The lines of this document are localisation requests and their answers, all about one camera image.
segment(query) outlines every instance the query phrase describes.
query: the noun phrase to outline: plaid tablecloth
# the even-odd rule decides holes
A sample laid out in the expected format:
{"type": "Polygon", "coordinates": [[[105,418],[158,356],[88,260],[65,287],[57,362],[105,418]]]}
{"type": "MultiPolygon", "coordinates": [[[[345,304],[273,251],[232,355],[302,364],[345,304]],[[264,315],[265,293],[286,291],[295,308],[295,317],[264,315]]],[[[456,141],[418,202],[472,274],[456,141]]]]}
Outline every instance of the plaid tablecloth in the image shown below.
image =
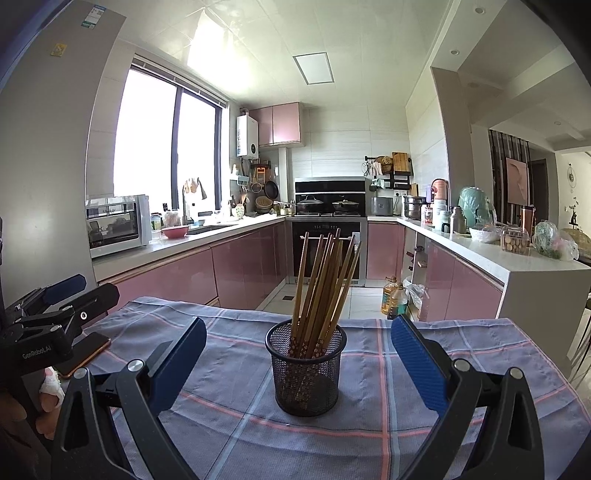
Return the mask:
{"type": "MultiPolygon", "coordinates": [[[[348,337],[335,407],[311,419],[289,416],[276,404],[265,334],[287,316],[225,310],[143,297],[86,329],[112,339],[95,373],[119,371],[146,359],[201,317],[207,346],[176,403],[160,419],[201,479],[395,479],[410,464],[436,421],[425,408],[389,339],[388,320],[343,320],[348,337]]],[[[591,428],[582,403],[550,360],[506,319],[417,323],[452,358],[503,374],[526,374],[544,444],[547,479],[556,479],[591,428]]],[[[463,465],[482,422],[477,411],[448,473],[463,465]]],[[[136,474],[150,478],[126,426],[115,413],[122,444],[136,474]]]]}

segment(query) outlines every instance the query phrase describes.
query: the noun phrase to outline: finger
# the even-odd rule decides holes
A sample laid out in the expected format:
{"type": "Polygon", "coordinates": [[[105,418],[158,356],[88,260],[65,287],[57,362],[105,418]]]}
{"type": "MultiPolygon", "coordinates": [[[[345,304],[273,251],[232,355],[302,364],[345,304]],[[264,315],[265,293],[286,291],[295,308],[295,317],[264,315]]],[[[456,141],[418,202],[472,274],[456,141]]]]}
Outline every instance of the finger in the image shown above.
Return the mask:
{"type": "Polygon", "coordinates": [[[22,405],[6,392],[0,393],[0,413],[12,421],[27,418],[27,412],[22,405]]]}
{"type": "Polygon", "coordinates": [[[41,408],[43,411],[53,411],[56,407],[59,398],[49,393],[39,393],[39,400],[41,401],[41,408]]]}
{"type": "Polygon", "coordinates": [[[56,432],[57,419],[60,417],[60,408],[44,413],[41,415],[36,423],[37,431],[44,435],[53,435],[56,432]]]}

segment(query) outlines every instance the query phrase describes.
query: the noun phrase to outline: white tile floor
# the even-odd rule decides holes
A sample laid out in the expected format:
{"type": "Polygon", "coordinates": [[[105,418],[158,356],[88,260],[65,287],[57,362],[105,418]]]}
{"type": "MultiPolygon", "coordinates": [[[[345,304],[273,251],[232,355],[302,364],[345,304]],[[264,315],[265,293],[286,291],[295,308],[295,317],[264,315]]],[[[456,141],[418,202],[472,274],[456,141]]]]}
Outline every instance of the white tile floor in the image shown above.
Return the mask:
{"type": "MultiPolygon", "coordinates": [[[[277,295],[275,295],[271,302],[269,302],[269,304],[265,307],[264,311],[291,315],[293,312],[294,305],[293,300],[284,300],[283,298],[285,296],[294,296],[296,294],[295,287],[295,285],[291,284],[285,285],[285,287],[283,287],[281,291],[277,295]]],[[[345,303],[340,318],[386,318],[386,315],[380,312],[381,301],[381,288],[352,287],[349,289],[347,301],[345,303]]],[[[573,373],[571,374],[571,378],[569,378],[569,381],[571,385],[574,386],[574,388],[576,389],[577,393],[579,394],[581,400],[583,401],[583,404],[585,405],[589,413],[591,413],[591,350],[590,353],[585,357],[583,365],[579,369],[578,373],[576,375],[573,375],[574,370],[580,362],[581,355],[584,353],[585,346],[590,341],[589,337],[591,336],[591,332],[588,331],[586,334],[586,338],[583,341],[583,346],[579,352],[579,355],[575,356],[579,340],[583,335],[589,316],[591,316],[591,310],[585,310],[585,313],[581,319],[579,331],[575,336],[573,346],[571,347],[569,352],[569,358],[571,360],[575,360],[573,362],[575,367],[573,368],[573,373]]]]}
{"type": "MultiPolygon", "coordinates": [[[[282,313],[291,315],[293,313],[293,300],[284,300],[284,297],[294,296],[296,294],[295,285],[285,285],[281,291],[273,297],[269,304],[264,308],[265,312],[282,313]]],[[[352,287],[349,289],[341,319],[366,319],[366,318],[386,318],[386,315],[380,312],[382,304],[381,288],[361,288],[352,287]]]]}

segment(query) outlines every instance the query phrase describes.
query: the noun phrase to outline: smartphone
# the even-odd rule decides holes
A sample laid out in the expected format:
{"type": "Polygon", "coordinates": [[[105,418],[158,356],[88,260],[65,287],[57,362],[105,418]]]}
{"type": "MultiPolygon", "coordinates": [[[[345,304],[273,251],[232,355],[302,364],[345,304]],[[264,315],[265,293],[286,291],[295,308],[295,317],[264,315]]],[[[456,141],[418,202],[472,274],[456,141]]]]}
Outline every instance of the smartphone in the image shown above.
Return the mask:
{"type": "Polygon", "coordinates": [[[85,366],[111,344],[111,339],[101,333],[92,332],[72,346],[74,356],[65,362],[54,365],[62,378],[70,378],[76,370],[85,366]]]}

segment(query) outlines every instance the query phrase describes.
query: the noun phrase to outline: sink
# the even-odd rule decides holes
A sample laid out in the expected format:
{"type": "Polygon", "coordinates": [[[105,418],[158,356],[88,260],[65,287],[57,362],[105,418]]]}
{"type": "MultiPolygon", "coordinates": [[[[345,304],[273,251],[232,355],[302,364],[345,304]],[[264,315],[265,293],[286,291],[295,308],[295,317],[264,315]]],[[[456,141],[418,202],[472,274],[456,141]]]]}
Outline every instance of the sink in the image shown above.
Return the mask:
{"type": "Polygon", "coordinates": [[[199,235],[200,233],[211,232],[212,230],[219,230],[229,226],[238,225],[237,223],[224,223],[223,225],[207,225],[197,226],[189,229],[187,235],[199,235]]]}

